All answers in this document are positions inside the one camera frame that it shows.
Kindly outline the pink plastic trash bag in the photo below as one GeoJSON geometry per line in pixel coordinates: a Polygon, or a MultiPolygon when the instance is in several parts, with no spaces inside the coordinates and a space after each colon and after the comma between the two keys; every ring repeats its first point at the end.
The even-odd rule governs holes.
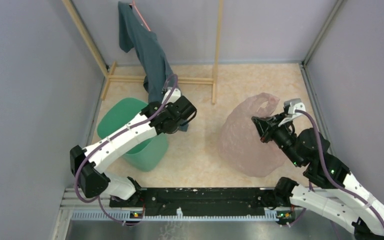
{"type": "Polygon", "coordinates": [[[262,92],[236,106],[221,127],[218,155],[249,177],[263,178],[280,168],[286,157],[274,142],[263,143],[252,117],[270,117],[280,99],[262,92]]]}

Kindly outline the green plastic trash bin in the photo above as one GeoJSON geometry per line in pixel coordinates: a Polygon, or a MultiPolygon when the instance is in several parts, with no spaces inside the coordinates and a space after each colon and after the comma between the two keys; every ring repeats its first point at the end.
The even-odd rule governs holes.
{"type": "MultiPolygon", "coordinates": [[[[116,103],[97,125],[97,135],[103,139],[111,135],[148,104],[142,100],[127,97],[116,103]]],[[[163,159],[169,143],[165,134],[147,139],[126,152],[122,158],[142,172],[152,171],[163,159]]]]}

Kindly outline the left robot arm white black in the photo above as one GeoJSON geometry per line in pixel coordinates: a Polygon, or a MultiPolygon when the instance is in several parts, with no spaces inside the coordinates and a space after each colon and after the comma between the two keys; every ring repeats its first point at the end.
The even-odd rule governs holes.
{"type": "Polygon", "coordinates": [[[77,197],[84,203],[91,203],[101,194],[108,194],[129,207],[136,206],[141,194],[134,181],[105,171],[138,144],[160,134],[174,134],[196,115],[197,108],[185,96],[170,102],[152,102],[103,140],[87,147],[74,146],[69,158],[77,197]]]}

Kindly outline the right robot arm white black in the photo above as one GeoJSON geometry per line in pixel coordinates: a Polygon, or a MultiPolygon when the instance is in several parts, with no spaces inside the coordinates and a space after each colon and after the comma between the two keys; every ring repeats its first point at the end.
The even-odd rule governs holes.
{"type": "Polygon", "coordinates": [[[330,142],[319,132],[314,120],[311,128],[296,134],[293,115],[252,117],[260,140],[274,142],[303,175],[335,200],[321,196],[296,181],[282,177],[273,192],[279,206],[292,204],[312,211],[346,229],[357,240],[384,240],[384,204],[357,180],[350,168],[328,152],[330,142]]]}

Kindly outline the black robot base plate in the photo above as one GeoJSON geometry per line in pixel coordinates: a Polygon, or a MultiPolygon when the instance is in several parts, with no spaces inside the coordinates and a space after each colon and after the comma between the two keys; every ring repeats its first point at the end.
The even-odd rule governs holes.
{"type": "Polygon", "coordinates": [[[254,217],[269,210],[284,215],[297,209],[273,188],[265,187],[149,187],[128,200],[112,199],[109,206],[143,210],[146,217],[175,216],[178,210],[185,217],[254,217]]]}

